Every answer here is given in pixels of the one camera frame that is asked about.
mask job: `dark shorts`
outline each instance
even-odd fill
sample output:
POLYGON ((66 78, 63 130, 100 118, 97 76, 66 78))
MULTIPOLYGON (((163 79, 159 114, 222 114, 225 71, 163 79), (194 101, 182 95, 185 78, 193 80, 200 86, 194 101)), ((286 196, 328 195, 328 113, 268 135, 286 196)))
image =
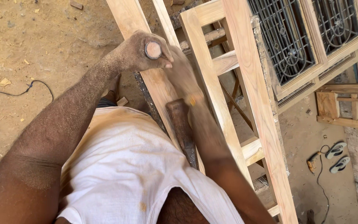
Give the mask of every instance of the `dark shorts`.
POLYGON ((97 104, 96 108, 109 107, 109 106, 117 106, 117 104, 115 104, 112 101, 102 97, 102 99, 99 100, 99 103, 97 104))

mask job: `flip-flop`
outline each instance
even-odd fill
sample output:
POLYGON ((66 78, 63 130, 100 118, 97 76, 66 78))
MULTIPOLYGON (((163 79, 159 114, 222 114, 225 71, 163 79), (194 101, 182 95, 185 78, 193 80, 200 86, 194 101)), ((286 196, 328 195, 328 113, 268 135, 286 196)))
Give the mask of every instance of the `flip-flop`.
POLYGON ((346 146, 346 142, 338 142, 325 154, 327 159, 332 159, 332 157, 341 155, 343 152, 343 148, 346 146))
POLYGON ((345 169, 346 164, 348 164, 350 162, 350 160, 351 160, 351 158, 349 156, 342 157, 340 160, 338 160, 338 162, 336 162, 335 165, 331 166, 329 171, 331 173, 337 173, 338 171, 345 169))

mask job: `sandy floor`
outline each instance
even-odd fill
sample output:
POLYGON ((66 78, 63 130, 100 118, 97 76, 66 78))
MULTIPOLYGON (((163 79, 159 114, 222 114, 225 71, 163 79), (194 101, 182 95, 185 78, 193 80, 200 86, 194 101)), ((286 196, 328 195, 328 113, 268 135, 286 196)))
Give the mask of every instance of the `sandy floor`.
MULTIPOLYGON (((57 97, 123 41, 104 0, 79 2, 84 5, 82 11, 71 7, 68 1, 39 0, 37 4, 33 0, 0 1, 0 81, 7 78, 12 82, 6 87, 0 86, 1 91, 18 94, 33 78, 45 81, 57 97)), ((140 1, 152 31, 159 34, 158 20, 150 2, 140 1)), ((224 82, 232 89, 232 81, 224 82)), ((129 100, 128 106, 144 101, 131 74, 123 74, 120 93, 129 100)), ((22 96, 0 94, 0 159, 23 128, 50 102, 47 88, 39 83, 22 96)), ((235 110, 232 114, 239 139, 246 140, 251 136, 249 127, 235 110)), ((317 123, 316 114, 312 94, 280 116, 292 194, 298 217, 304 223, 307 210, 313 209, 316 222, 320 223, 327 209, 326 198, 316 184, 317 176, 309 172, 306 160, 322 145, 331 146, 345 140, 342 127, 317 123), (313 112, 311 116, 306 114, 308 108, 313 112)), ((358 207, 351 164, 333 175, 328 169, 336 159, 323 158, 320 183, 330 201, 326 223, 356 224, 358 207)), ((256 166, 250 168, 253 176, 260 175, 258 170, 256 166)))

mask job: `window grill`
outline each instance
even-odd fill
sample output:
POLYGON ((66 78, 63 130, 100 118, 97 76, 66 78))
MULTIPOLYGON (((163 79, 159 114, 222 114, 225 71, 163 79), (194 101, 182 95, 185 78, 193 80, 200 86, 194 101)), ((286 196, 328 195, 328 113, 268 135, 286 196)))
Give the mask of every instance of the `window grill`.
POLYGON ((263 41, 284 84, 315 64, 296 0, 249 0, 260 18, 263 41))
POLYGON ((313 5, 327 55, 358 35, 353 0, 315 0, 313 5))

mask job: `black cable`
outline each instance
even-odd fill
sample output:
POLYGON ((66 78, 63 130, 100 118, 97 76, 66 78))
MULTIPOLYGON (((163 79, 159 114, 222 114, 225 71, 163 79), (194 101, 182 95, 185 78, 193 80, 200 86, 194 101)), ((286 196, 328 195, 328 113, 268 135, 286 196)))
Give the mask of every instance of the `black cable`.
POLYGON ((18 94, 18 95, 10 94, 10 93, 5 93, 5 92, 1 92, 1 91, 0 91, 0 93, 6 94, 6 95, 9 95, 9 96, 20 96, 20 95, 23 95, 23 94, 27 93, 27 92, 29 91, 29 89, 33 86, 33 83, 34 83, 34 82, 40 82, 40 83, 44 84, 44 85, 48 88, 49 92, 51 93, 52 101, 54 100, 54 97, 53 97, 53 94, 52 94, 52 90, 49 88, 49 86, 48 86, 46 83, 44 83, 44 82, 41 81, 41 80, 33 80, 33 81, 30 83, 30 85, 28 85, 29 87, 26 89, 26 91, 24 91, 24 92, 22 92, 21 94, 18 94))
MULTIPOLYGON (((323 146, 321 147, 321 149, 320 149, 320 152, 321 152, 321 154, 327 154, 330 149, 331 149, 331 148, 330 148, 329 145, 323 145, 323 146), (328 147, 328 151, 327 151, 326 153, 321 152, 321 150, 323 150, 324 146, 327 146, 327 147, 328 147)), ((328 215, 328 211, 329 211, 329 200, 328 200, 327 195, 325 194, 325 191, 324 191, 323 186, 321 186, 320 183, 319 183, 319 178, 320 178, 320 175, 321 175, 321 173, 322 173, 322 171, 323 171, 323 160, 321 159, 321 154, 320 154, 321 170, 320 170, 319 176, 317 177, 317 184, 321 187, 321 189, 323 190, 323 194, 324 194, 324 196, 325 196, 326 199, 327 199, 327 212, 326 212, 326 214, 325 214, 325 216, 324 216, 323 221, 321 222, 321 224, 323 224, 323 223, 325 223, 325 220, 326 220, 327 215, 328 215)))

